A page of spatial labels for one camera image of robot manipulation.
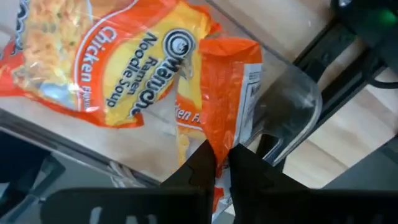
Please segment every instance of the ramen noodle package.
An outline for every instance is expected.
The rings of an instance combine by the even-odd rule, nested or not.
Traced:
[[[99,126],[138,127],[217,29],[204,7],[183,0],[21,0],[0,95]]]
[[[231,200],[226,157],[252,134],[259,98],[262,50],[253,40],[217,38],[200,41],[200,72],[180,76],[176,99],[177,142],[183,163],[208,139],[216,156],[214,211]]]

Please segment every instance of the crinkled plastic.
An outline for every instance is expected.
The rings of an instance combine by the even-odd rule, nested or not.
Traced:
[[[21,4],[0,95],[25,94],[115,128],[142,126],[141,111],[169,92],[179,66],[196,60],[198,42],[218,28],[204,7],[183,0]]]
[[[183,164],[198,142],[209,140],[217,161],[215,211],[219,199],[230,196],[228,151],[252,134],[262,51],[253,40],[220,37],[201,40],[199,53],[201,72],[190,78],[181,75],[178,83],[178,152]]]

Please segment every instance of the wooden surface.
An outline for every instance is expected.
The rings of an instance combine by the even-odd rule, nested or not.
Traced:
[[[293,60],[332,18],[329,1],[216,0],[261,41]],[[357,40],[319,82],[324,89],[362,50]],[[394,81],[386,70],[379,79]],[[313,188],[329,181],[377,149],[398,129],[398,91],[367,86],[287,159],[285,173]]]
[[[13,21],[11,10],[3,12],[5,8],[16,9],[15,2],[0,3],[0,21]],[[289,60],[293,60],[332,17],[329,0],[216,2],[223,10],[234,14],[234,18],[257,38]],[[327,86],[362,49],[361,42],[356,41],[346,50],[328,68],[320,88]],[[379,78],[395,79],[390,71]],[[367,86],[289,156],[285,173],[309,187],[319,188],[329,183],[397,132],[397,97],[397,90]],[[28,99],[3,98],[0,107],[160,180],[177,168],[175,139],[168,124],[164,130],[110,130],[55,113]],[[168,147],[173,151],[159,150]]]

